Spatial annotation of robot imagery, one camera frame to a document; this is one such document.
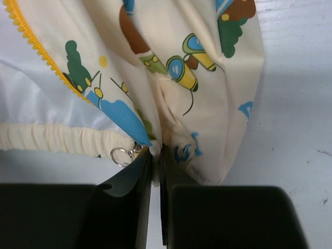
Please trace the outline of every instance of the blue fish print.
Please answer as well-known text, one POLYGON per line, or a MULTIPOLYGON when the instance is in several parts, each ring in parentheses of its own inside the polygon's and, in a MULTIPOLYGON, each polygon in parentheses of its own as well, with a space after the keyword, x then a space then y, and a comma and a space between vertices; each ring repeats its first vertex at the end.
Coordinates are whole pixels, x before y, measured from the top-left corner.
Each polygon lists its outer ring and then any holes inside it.
POLYGON ((178 146, 176 146, 175 150, 174 150, 174 159, 176 161, 176 163, 179 163, 180 161, 182 162, 186 162, 189 158, 189 148, 190 148, 191 144, 187 144, 185 147, 183 147, 182 152, 183 155, 181 157, 178 156, 178 146))
POLYGON ((248 101, 247 103, 244 103, 243 105, 240 105, 238 108, 239 111, 243 112, 245 116, 250 119, 250 113, 253 108, 254 102, 248 101))

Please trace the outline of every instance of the blue print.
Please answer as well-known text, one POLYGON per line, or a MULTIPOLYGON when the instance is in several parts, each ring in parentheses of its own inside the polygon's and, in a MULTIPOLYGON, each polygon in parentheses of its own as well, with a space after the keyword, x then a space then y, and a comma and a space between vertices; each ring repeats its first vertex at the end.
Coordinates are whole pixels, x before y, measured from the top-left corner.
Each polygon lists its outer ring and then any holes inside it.
POLYGON ((196 148, 195 148, 195 156, 201 156, 203 153, 199 150, 199 148, 198 148, 198 142, 197 142, 197 136, 199 135, 199 133, 198 132, 193 132, 192 134, 191 134, 191 137, 195 140, 195 142, 196 142, 196 148))
POLYGON ((254 104, 254 102, 248 101, 247 103, 240 105, 240 107, 238 108, 238 110, 240 110, 241 112, 243 112, 245 114, 245 116, 248 118, 248 120, 250 119, 250 113, 253 108, 253 104, 254 104))
POLYGON ((188 47, 192 50, 204 50, 202 44, 196 36, 192 36, 191 38, 189 38, 188 47))
POLYGON ((178 58, 170 62, 168 72, 174 80, 178 80, 182 77, 183 66, 183 62, 178 58))
POLYGON ((216 0, 216 11, 220 17, 234 0, 216 0))
MULTIPOLYGON (((191 134, 191 137, 195 140, 195 142, 196 142, 196 147, 195 147, 195 156, 201 156, 203 153, 200 151, 200 149, 198 148, 198 142, 197 142, 197 136, 199 136, 199 133, 198 132, 193 132, 192 134, 191 134)), ((187 144, 185 147, 183 147, 183 149, 182 149, 182 152, 183 152, 183 154, 182 154, 182 156, 181 157, 179 157, 178 156, 178 153, 177 153, 177 151, 178 151, 178 149, 179 149, 179 147, 178 146, 176 146, 176 148, 175 148, 175 150, 174 150, 174 159, 175 159, 175 161, 177 162, 177 163, 179 163, 180 161, 182 161, 182 162, 186 162, 187 160, 188 160, 188 158, 189 158, 189 148, 191 147, 191 144, 187 144)))
POLYGON ((93 91, 90 91, 87 95, 87 99, 91 101, 96 107, 99 108, 99 98, 93 91))
POLYGON ((89 92, 87 99, 103 111, 117 126, 132 137, 135 142, 140 145, 152 145, 143 123, 125 102, 116 100, 114 103, 111 103, 107 100, 99 99, 93 91, 89 92))
POLYGON ((123 0, 123 5, 126 9, 127 15, 131 16, 134 14, 135 0, 123 0))
POLYGON ((174 151, 174 159, 176 161, 176 163, 179 163, 180 161, 182 162, 186 162, 189 158, 189 148, 190 148, 191 144, 187 144, 183 149, 183 155, 181 157, 178 156, 177 150, 178 150, 178 146, 176 146, 175 151, 174 151))

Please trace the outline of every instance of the black plastic piece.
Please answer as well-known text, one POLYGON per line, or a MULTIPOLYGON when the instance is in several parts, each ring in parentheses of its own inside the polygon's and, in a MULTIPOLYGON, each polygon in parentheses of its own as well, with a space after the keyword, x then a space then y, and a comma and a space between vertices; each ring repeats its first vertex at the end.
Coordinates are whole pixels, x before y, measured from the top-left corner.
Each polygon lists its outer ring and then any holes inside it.
POLYGON ((150 187, 147 149, 98 186, 1 184, 0 248, 145 248, 150 187))
POLYGON ((308 248, 288 196, 276 187, 200 186, 161 156, 163 243, 183 248, 308 248))

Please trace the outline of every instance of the metal ring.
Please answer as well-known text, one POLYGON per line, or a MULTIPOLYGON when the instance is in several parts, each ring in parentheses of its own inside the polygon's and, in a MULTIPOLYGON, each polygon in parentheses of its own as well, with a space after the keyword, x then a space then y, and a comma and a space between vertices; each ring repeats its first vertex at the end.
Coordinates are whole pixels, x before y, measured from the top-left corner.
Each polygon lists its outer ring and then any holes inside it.
POLYGON ((116 163, 117 165, 119 165, 120 167, 124 168, 124 167, 127 167, 129 164, 122 164, 122 163, 119 163, 119 162, 115 159, 115 157, 114 157, 114 152, 117 151, 117 150, 126 153, 126 154, 129 156, 131 162, 134 161, 134 159, 133 159, 133 154, 134 154, 134 153, 133 153, 132 150, 125 150, 125 149, 123 149, 123 148, 114 148, 114 149, 112 149, 112 150, 110 151, 110 157, 112 158, 113 162, 116 163))
POLYGON ((138 144, 138 143, 135 142, 134 150, 133 150, 133 151, 134 151, 135 153, 138 153, 138 154, 139 154, 139 153, 141 153, 141 151, 142 151, 143 148, 144 148, 144 147, 143 147, 142 145, 140 145, 140 144, 138 144))

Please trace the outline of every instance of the cartoon print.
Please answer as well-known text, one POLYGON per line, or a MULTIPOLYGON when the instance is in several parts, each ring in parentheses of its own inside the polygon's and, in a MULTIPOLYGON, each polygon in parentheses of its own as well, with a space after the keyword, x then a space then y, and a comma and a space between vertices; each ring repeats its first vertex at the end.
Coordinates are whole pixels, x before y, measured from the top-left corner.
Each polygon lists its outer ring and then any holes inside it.
POLYGON ((201 156, 203 153, 200 151, 200 149, 198 148, 198 141, 197 141, 197 136, 199 136, 198 132, 193 132, 191 134, 191 137, 195 140, 196 142, 196 147, 195 147, 195 156, 201 156))
POLYGON ((208 71, 216 71, 216 64, 214 64, 209 55, 205 52, 195 34, 190 34, 186 37, 183 41, 182 49, 184 53, 189 55, 186 64, 191 69, 197 69, 199 62, 208 71))
POLYGON ((243 105, 240 105, 240 107, 238 108, 239 111, 241 111, 245 114, 245 116, 248 118, 248 120, 250 119, 250 114, 251 114, 251 110, 253 108, 253 104, 254 104, 254 102, 248 101, 248 102, 244 103, 243 105))
POLYGON ((216 10, 218 17, 228 8, 228 6, 233 3, 234 0, 216 0, 216 10))
POLYGON ((147 56, 143 56, 144 54, 140 54, 139 60, 145 65, 145 67, 151 73, 162 73, 167 74, 167 69, 164 65, 159 61, 158 57, 151 51, 147 53, 147 56))
MULTIPOLYGON (((130 107, 122 100, 109 102, 104 99, 102 91, 102 73, 98 71, 91 77, 88 70, 81 64, 80 54, 77 51, 77 44, 70 40, 65 44, 67 52, 67 68, 69 73, 63 73, 67 80, 80 93, 86 94, 86 89, 92 87, 93 80, 99 75, 99 85, 90 90, 86 98, 91 101, 96 107, 104 112, 116 125, 124 130, 130 137, 132 137, 140 145, 151 146, 145 127, 139 117, 133 112, 130 107)), ((103 68, 107 67, 106 56, 99 57, 99 65, 103 68)), ((129 97, 128 91, 124 83, 119 86, 112 78, 111 80, 119 87, 126 96, 129 97)))
POLYGON ((157 140, 156 135, 153 134, 153 127, 150 121, 146 120, 143 116, 143 113, 139 109, 135 109, 139 117, 141 118, 141 121, 143 122, 143 125, 145 127, 145 130, 147 132, 147 135, 149 139, 152 140, 157 140))
MULTIPOLYGON (((198 142, 197 142, 197 136, 199 136, 198 132, 193 132, 191 134, 191 137, 195 140, 196 142, 196 147, 195 147, 195 156, 201 156, 203 153, 200 151, 199 147, 198 147, 198 142)), ((176 148, 174 149, 174 159, 177 163, 180 163, 180 161, 182 162, 186 162, 190 156, 189 154, 189 148, 191 147, 191 144, 187 144, 183 147, 182 152, 183 154, 181 155, 181 157, 178 155, 178 149, 179 147, 176 146, 176 148)))
MULTIPOLYGON (((128 9, 128 2, 134 1, 126 1, 126 8, 128 9)), ((145 65, 145 67, 151 73, 162 73, 167 74, 167 70, 164 65, 160 62, 158 57, 150 50, 147 43, 144 41, 140 33, 137 31, 136 27, 128 17, 126 13, 126 8, 124 5, 120 8, 119 14, 119 22, 123 35, 127 39, 131 50, 135 55, 138 56, 140 61, 145 65)))
POLYGON ((127 15, 132 16, 134 14, 135 0, 123 0, 123 5, 127 15))
POLYGON ((219 0, 216 1, 218 12, 219 38, 226 58, 235 54, 235 44, 242 36, 241 26, 256 14, 254 0, 219 0))
POLYGON ((183 41, 182 50, 186 55, 183 58, 180 56, 170 57, 166 63, 166 68, 175 82, 190 91, 191 105, 183 114, 185 116, 192 109, 193 92, 198 90, 198 81, 192 69, 196 70, 198 64, 201 64, 206 70, 215 71, 216 64, 205 52, 197 36, 193 33, 189 34, 183 41))
POLYGON ((63 75, 77 91, 83 93, 87 87, 91 86, 91 82, 98 73, 91 78, 88 70, 81 63, 81 57, 77 51, 76 42, 73 40, 67 41, 65 50, 67 52, 67 68, 69 73, 63 73, 63 75))
POLYGON ((170 57, 166 63, 166 67, 175 82, 190 91, 197 91, 197 78, 180 56, 170 57))
POLYGON ((176 146, 176 148, 174 149, 174 159, 176 161, 176 163, 180 163, 180 161, 182 162, 186 162, 189 158, 189 148, 190 148, 191 144, 187 144, 185 147, 183 147, 182 149, 182 156, 179 157, 177 151, 178 151, 178 146, 176 146))

